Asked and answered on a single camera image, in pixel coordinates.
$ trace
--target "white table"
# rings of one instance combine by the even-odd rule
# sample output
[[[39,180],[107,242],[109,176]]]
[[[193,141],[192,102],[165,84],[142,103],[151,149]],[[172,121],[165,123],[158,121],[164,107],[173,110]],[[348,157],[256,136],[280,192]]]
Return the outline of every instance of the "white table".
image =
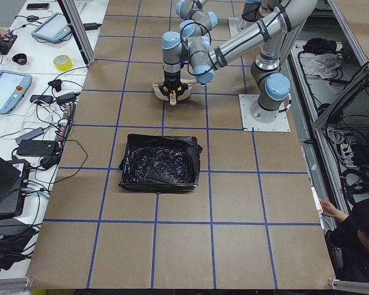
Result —
[[[26,10],[28,3],[35,2],[35,0],[27,0],[19,15],[29,16],[35,15],[38,17],[49,17],[56,12],[61,12],[57,2],[50,3],[49,10]],[[80,13],[83,23],[102,23],[105,14],[106,6],[109,0],[94,0],[87,1],[86,6]],[[18,35],[17,40],[14,42],[12,48],[7,55],[3,56],[2,64],[0,64],[0,70],[6,69],[9,71],[20,71],[28,74],[60,74],[60,71],[53,64],[53,60],[56,56],[65,54],[71,58],[73,62],[73,68],[83,67],[85,63],[79,53],[74,36],[70,40],[61,42],[58,44],[40,43],[31,36],[31,32],[36,26],[28,23],[26,18],[17,17],[11,29],[16,29],[24,24],[26,27],[20,28],[14,31],[14,34]],[[99,30],[87,31],[87,36],[92,48],[95,47]],[[20,66],[12,61],[12,57],[17,53],[25,53],[27,56],[27,64]],[[79,69],[71,71],[71,74],[86,75],[86,69]]]
[[[52,15],[55,12],[61,12],[57,2],[51,2],[49,10],[26,10],[27,4],[31,2],[35,2],[35,0],[27,0],[22,10],[19,12],[19,15],[37,15],[38,17],[46,17]],[[86,6],[80,14],[82,21],[84,23],[102,23],[108,2],[109,0],[87,1]],[[25,18],[16,18],[11,26],[11,29],[18,28],[25,23],[27,23]],[[10,116],[0,115],[0,136],[20,130],[25,116],[27,116],[28,114],[32,115],[30,118],[28,118],[28,120],[31,119],[35,122],[27,123],[25,127],[37,128],[47,126],[46,123],[38,122],[35,116],[36,107],[35,104],[30,103],[30,96],[34,94],[42,94],[43,91],[47,88],[48,82],[54,80],[59,74],[62,73],[54,66],[54,57],[60,54],[66,54],[70,56],[71,61],[73,62],[73,68],[85,67],[81,54],[79,53],[78,47],[75,43],[74,37],[72,37],[70,41],[63,42],[61,44],[39,43],[37,40],[31,37],[31,32],[34,29],[35,26],[27,25],[25,28],[16,30],[14,32],[14,34],[18,35],[18,38],[12,46],[8,55],[3,56],[3,62],[2,64],[0,64],[0,70],[5,69],[8,71],[28,73],[31,74],[33,78],[31,86],[26,91],[25,96],[19,101],[15,109],[9,114]],[[92,48],[95,47],[98,34],[99,30],[87,32],[87,36],[92,45]],[[12,56],[14,56],[16,53],[25,53],[27,55],[28,62],[26,65],[20,66],[11,60]],[[59,79],[63,81],[73,81],[77,84],[83,85],[86,74],[87,68],[82,68],[70,71],[68,74],[60,76]],[[56,91],[54,91],[54,94],[56,96],[68,92],[81,91],[80,86],[70,82],[63,82],[61,87],[61,92],[57,93]],[[45,94],[51,95],[51,88],[49,88]],[[52,108],[58,113],[58,115],[54,115],[54,119],[57,121],[63,113],[56,103],[52,104]],[[43,109],[39,109],[38,114],[43,119],[46,119],[48,115],[48,113]],[[22,133],[17,133],[0,139],[0,157],[2,157],[4,160],[11,159],[11,152],[17,147],[15,138],[21,134]],[[41,135],[36,139],[53,140],[54,138],[54,130],[50,129],[48,130],[47,134]],[[38,158],[24,157],[24,159],[29,161],[32,165],[38,165]],[[37,179],[42,180],[43,182],[49,182],[51,179],[54,179],[55,172],[55,168],[51,168],[47,171],[39,171],[37,175],[35,175],[33,171],[30,173],[29,179],[36,181],[35,176],[37,176]],[[36,189],[39,188],[37,184],[31,183],[29,187],[33,187]],[[47,199],[45,199],[44,197],[40,197],[39,204],[38,196],[35,194],[30,195],[25,199],[23,213],[21,216],[17,217],[17,219],[21,222],[24,222],[25,224],[32,223],[36,217],[39,204],[36,223],[42,222],[47,203]],[[32,245],[36,241],[36,239],[37,236],[34,236],[26,247]],[[24,277],[26,275],[29,264],[30,260],[25,259],[24,261],[15,263],[9,270],[1,270],[0,279]],[[7,291],[0,291],[0,294],[7,294]]]

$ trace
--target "table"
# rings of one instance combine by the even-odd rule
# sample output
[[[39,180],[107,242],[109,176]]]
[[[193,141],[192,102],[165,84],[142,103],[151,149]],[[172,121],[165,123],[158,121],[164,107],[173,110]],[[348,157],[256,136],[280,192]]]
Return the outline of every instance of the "table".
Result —
[[[45,15],[51,15],[54,12],[60,11],[58,4],[56,2],[52,2],[50,3],[51,12],[30,12],[25,10],[26,5],[30,2],[35,1],[27,0],[23,9],[19,13],[20,15],[36,14],[40,17],[43,17]],[[108,0],[87,1],[87,5],[81,12],[81,18],[84,22],[101,23],[103,21],[104,12],[107,5]],[[17,18],[12,24],[11,28],[18,28],[24,23],[25,22],[22,19]],[[43,91],[48,87],[48,82],[54,80],[59,74],[62,73],[59,72],[53,65],[53,57],[64,53],[71,57],[74,67],[84,67],[80,70],[70,71],[68,74],[61,75],[60,79],[63,81],[61,85],[62,91],[53,91],[54,95],[59,96],[68,92],[80,92],[85,81],[87,69],[85,68],[85,64],[83,63],[81,54],[77,49],[74,39],[72,38],[72,40],[70,40],[69,42],[64,42],[62,44],[40,44],[30,35],[30,32],[33,29],[34,26],[28,25],[23,29],[15,31],[15,33],[18,35],[18,39],[14,43],[9,54],[4,56],[4,61],[0,65],[0,70],[5,69],[10,71],[28,73],[31,74],[33,78],[30,88],[26,91],[25,96],[20,100],[16,108],[8,115],[0,115],[0,137],[8,133],[13,133],[21,130],[21,126],[23,121],[25,120],[25,116],[28,115],[30,116],[27,118],[27,121],[31,120],[33,122],[28,122],[24,126],[25,128],[37,128],[47,126],[47,124],[39,122],[37,120],[35,116],[36,105],[31,104],[29,102],[29,99],[30,96],[33,94],[42,94]],[[87,35],[92,43],[92,46],[94,47],[97,40],[98,31],[88,31]],[[17,65],[10,60],[13,55],[19,52],[24,52],[28,56],[28,62],[25,66]],[[52,94],[51,89],[48,89],[45,94]],[[59,109],[57,104],[52,104],[51,107],[52,110],[49,109],[49,111],[53,114],[52,121],[56,122],[62,117],[63,112]],[[47,117],[47,110],[39,108],[39,115],[44,119],[50,120],[50,118]],[[21,133],[5,136],[4,138],[0,139],[0,157],[5,160],[11,159],[11,151],[17,147],[14,139],[20,134]],[[54,138],[54,130],[50,129],[47,130],[44,135],[39,136],[37,140],[53,140]],[[34,166],[37,166],[39,163],[38,158],[25,157],[24,159],[28,160]],[[32,171],[30,173],[30,180],[41,183],[43,186],[47,186],[47,183],[51,182],[52,179],[54,179],[55,172],[55,168],[51,168],[48,171],[39,171],[37,173]],[[33,183],[29,183],[29,186],[36,189],[39,188],[37,184]],[[30,224],[34,220],[34,218],[36,218],[36,223],[42,222],[47,203],[48,201],[45,198],[41,197],[39,200],[38,196],[30,195],[25,199],[25,206],[22,215],[16,217],[16,219],[24,222],[25,224]],[[36,241],[36,239],[37,236],[34,236],[28,245],[32,245]],[[29,264],[30,260],[24,260],[15,263],[9,270],[1,270],[0,279],[24,277],[26,275]]]
[[[230,2],[208,5],[233,16]],[[290,133],[242,131],[237,95],[256,90],[257,51],[175,107],[154,96],[174,10],[169,0],[110,1],[71,134],[89,156],[81,166],[84,154],[67,143],[57,179],[80,172],[54,186],[28,271],[34,286],[328,288],[334,273],[291,116]],[[228,36],[224,21],[212,31],[214,42]],[[196,136],[199,187],[120,189],[129,133]]]
[[[61,12],[57,2],[51,2],[49,10],[26,10],[27,4],[31,2],[33,1],[27,0],[26,4],[19,12],[19,15],[49,17],[54,12]],[[108,0],[87,1],[86,6],[80,13],[82,21],[84,23],[102,23],[107,3]],[[0,70],[5,68],[9,71],[21,71],[28,74],[60,74],[60,71],[53,64],[54,58],[60,54],[66,54],[71,58],[73,68],[85,66],[73,37],[71,37],[69,41],[59,44],[40,43],[31,37],[31,32],[36,28],[36,26],[28,23],[26,18],[17,17],[14,20],[11,29],[19,28],[24,24],[29,25],[25,28],[20,28],[14,31],[14,34],[18,35],[18,39],[15,41],[8,55],[4,56],[4,60],[0,65]],[[87,36],[89,38],[90,45],[94,48],[98,37],[98,30],[88,31]],[[28,57],[26,65],[20,66],[11,60],[11,58],[17,53],[26,54]],[[86,72],[87,69],[82,68],[70,73],[85,75]]]

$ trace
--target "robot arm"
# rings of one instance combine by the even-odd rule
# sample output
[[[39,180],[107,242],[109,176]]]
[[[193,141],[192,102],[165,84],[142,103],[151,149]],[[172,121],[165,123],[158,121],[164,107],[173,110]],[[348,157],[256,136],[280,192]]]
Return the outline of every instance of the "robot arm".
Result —
[[[267,2],[268,0],[261,2],[261,9]],[[273,85],[272,88],[265,89],[265,84],[272,74],[278,72],[284,34],[301,26],[310,16],[316,2],[317,0],[269,0],[269,3],[276,5],[272,12],[213,50],[209,49],[206,37],[183,37],[176,32],[165,33],[162,38],[164,82],[154,87],[156,95],[159,98],[164,96],[172,105],[183,99],[180,96],[186,98],[189,95],[189,85],[180,80],[180,70],[186,61],[191,65],[196,80],[205,84],[212,81],[216,70],[263,44],[261,53],[252,65],[252,74],[260,88],[260,98],[264,101],[261,108],[275,111],[270,107],[275,108],[277,103],[274,101],[281,104],[290,91],[290,83],[288,82],[287,89],[288,79],[284,80],[282,75],[277,74],[280,75],[277,80],[277,76],[274,76],[274,81],[269,83]]]
[[[179,17],[184,20],[179,29],[182,37],[201,36],[216,27],[218,20],[214,12],[203,12],[207,0],[180,0],[176,7]]]

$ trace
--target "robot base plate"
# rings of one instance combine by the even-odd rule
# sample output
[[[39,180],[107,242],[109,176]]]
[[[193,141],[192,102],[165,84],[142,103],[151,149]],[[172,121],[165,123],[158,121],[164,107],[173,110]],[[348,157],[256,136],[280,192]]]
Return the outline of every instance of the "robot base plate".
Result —
[[[239,17],[229,17],[228,18],[229,35],[231,36],[231,38],[243,32],[243,30],[238,30],[239,23],[240,23]]]
[[[253,118],[250,114],[250,107],[258,99],[259,95],[239,95],[240,114],[242,116],[242,126],[244,131],[255,132],[290,132],[287,114],[280,112],[276,120],[271,123],[262,123]]]

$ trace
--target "yellow tape roll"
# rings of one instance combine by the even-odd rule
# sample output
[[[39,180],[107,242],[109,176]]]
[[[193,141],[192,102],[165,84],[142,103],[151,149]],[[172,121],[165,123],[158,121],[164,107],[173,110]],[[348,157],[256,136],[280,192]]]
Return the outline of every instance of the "yellow tape roll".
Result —
[[[70,57],[65,54],[58,55],[57,57],[55,57],[54,64],[56,68],[61,72],[68,71],[73,67],[73,62],[71,61]]]

